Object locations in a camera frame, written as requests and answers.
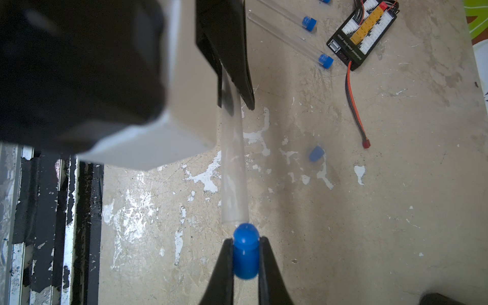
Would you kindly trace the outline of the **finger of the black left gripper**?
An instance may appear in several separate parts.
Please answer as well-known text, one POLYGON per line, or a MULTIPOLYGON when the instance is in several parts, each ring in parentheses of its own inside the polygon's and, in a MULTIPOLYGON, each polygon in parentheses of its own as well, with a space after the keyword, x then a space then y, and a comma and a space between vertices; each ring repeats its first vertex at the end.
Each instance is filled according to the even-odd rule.
POLYGON ((225 70, 246 106, 255 109, 247 57, 245 1, 196 0, 196 44, 218 77, 218 105, 222 105, 225 70))

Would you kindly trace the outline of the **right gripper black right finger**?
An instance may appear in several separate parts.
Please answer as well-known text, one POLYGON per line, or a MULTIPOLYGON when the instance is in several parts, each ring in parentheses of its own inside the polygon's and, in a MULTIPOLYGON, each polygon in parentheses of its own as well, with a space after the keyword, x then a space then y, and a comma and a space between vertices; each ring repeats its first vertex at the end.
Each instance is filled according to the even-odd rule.
POLYGON ((259 305, 293 304, 267 237, 259 239, 259 305))

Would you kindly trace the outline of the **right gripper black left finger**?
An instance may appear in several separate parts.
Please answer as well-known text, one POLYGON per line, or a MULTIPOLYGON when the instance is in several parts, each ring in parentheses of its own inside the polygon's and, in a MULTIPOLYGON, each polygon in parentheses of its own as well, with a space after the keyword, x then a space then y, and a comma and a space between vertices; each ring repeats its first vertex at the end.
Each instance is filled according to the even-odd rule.
POLYGON ((216 266, 200 301, 200 305, 224 304, 233 305, 234 271, 233 240, 225 239, 219 253, 216 266))

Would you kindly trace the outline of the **clear test tube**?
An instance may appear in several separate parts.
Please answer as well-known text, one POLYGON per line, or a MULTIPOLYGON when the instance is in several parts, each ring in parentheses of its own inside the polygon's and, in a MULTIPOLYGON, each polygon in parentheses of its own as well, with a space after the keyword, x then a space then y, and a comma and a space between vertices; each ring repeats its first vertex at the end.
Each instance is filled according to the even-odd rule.
POLYGON ((302 26, 302 19, 305 16, 309 15, 306 15, 299 10, 289 8, 287 5, 283 4, 283 1, 258 0, 258 2, 260 2, 260 4, 263 4, 264 6, 267 6, 269 9, 275 11, 276 13, 280 14, 281 16, 301 26, 304 29, 304 27, 302 26))
POLYGON ((254 13, 248 13, 247 18, 254 24, 269 32, 274 37, 278 38, 288 46, 295 49, 296 52, 299 52, 309 57, 312 61, 316 63, 318 63, 318 58, 320 57, 320 55, 325 54, 324 52, 315 48, 300 37, 292 34, 287 34, 284 30, 279 29, 277 26, 271 24, 270 22, 264 20, 254 13))
POLYGON ((222 71, 221 109, 221 221, 238 226, 249 222, 241 96, 226 71, 222 71))

